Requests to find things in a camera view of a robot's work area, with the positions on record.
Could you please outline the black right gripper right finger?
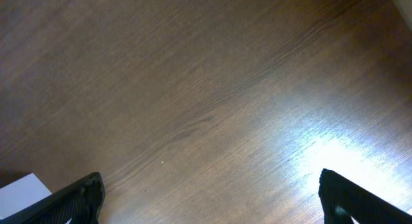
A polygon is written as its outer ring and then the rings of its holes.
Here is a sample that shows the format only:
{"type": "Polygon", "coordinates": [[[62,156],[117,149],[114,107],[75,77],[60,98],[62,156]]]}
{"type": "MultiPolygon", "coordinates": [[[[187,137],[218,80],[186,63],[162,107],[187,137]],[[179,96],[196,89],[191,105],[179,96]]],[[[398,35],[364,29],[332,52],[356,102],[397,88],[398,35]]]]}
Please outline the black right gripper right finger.
{"type": "Polygon", "coordinates": [[[329,169],[321,172],[319,198],[324,224],[411,224],[411,215],[329,169]]]}

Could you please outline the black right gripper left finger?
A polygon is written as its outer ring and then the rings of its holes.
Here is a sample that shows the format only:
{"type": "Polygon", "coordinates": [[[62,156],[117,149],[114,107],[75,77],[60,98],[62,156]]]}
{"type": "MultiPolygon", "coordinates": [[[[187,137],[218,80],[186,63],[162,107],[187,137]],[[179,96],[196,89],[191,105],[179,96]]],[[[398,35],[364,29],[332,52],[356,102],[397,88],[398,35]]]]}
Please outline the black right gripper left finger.
{"type": "Polygon", "coordinates": [[[98,224],[105,195],[100,173],[93,172],[1,220],[1,224],[98,224]]]}

